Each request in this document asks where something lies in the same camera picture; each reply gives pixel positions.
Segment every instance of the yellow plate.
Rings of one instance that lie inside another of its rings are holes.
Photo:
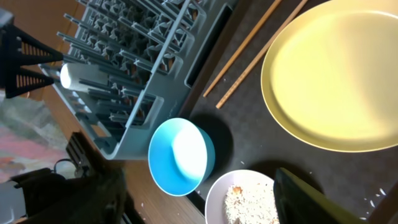
[[[332,0],[290,23],[262,66],[276,121],[332,151],[398,145],[397,15],[397,0]]]

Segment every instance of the black mat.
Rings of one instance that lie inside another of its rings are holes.
[[[304,11],[324,1],[309,0]],[[237,169],[254,169],[269,176],[286,167],[321,190],[328,198],[359,217],[368,217],[398,177],[398,150],[348,154],[305,144],[284,131],[268,112],[261,95],[261,63],[243,81],[222,109],[215,108],[258,51],[285,21],[299,0],[283,0],[255,38],[231,66],[207,98],[199,97],[190,119],[212,137],[216,167],[197,190],[203,199],[214,181]],[[209,82],[216,77],[272,1],[253,0]]]

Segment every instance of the chopstick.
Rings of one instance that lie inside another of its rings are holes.
[[[223,69],[219,72],[217,77],[213,80],[213,82],[210,84],[210,86],[207,88],[206,92],[203,94],[203,97],[206,97],[209,92],[214,88],[214,86],[218,83],[218,81],[221,79],[221,77],[228,71],[230,66],[234,63],[236,58],[242,53],[244,48],[248,45],[250,40],[254,37],[254,35],[257,33],[257,31],[264,25],[268,17],[274,12],[275,8],[279,5],[279,3],[282,0],[275,0],[274,3],[271,4],[269,9],[264,13],[264,15],[261,17],[260,21],[254,26],[253,30],[250,31],[250,34],[245,38],[245,40],[242,42],[242,44],[238,47],[238,49],[235,51],[235,53],[232,55],[232,57],[228,60],[226,65],[223,67]]]
[[[220,99],[217,103],[216,107],[220,109],[224,103],[228,100],[228,98],[234,93],[237,87],[242,83],[242,81],[249,75],[249,72],[254,68],[254,66],[262,59],[264,54],[267,52],[268,48],[271,46],[275,38],[278,34],[289,24],[294,17],[300,12],[301,8],[307,3],[308,0],[302,0],[300,4],[293,10],[290,16],[285,20],[285,22],[280,26],[280,28],[275,32],[275,34],[268,40],[265,46],[260,50],[260,52],[256,55],[253,61],[249,64],[249,66],[243,71],[243,73],[239,76],[239,78],[234,82],[234,84],[229,88],[229,90],[225,93],[225,95]]]

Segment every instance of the dish rack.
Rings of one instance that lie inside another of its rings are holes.
[[[109,74],[108,85],[81,79],[88,93],[53,86],[107,159],[146,159],[157,127],[179,111],[207,42],[237,0],[92,0],[64,63],[87,63]],[[60,67],[39,65],[59,77]]]

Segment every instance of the blue bowl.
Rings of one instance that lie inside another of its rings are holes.
[[[194,191],[215,163],[213,142],[204,130],[182,118],[165,121],[149,144],[149,169],[160,189],[172,196]]]

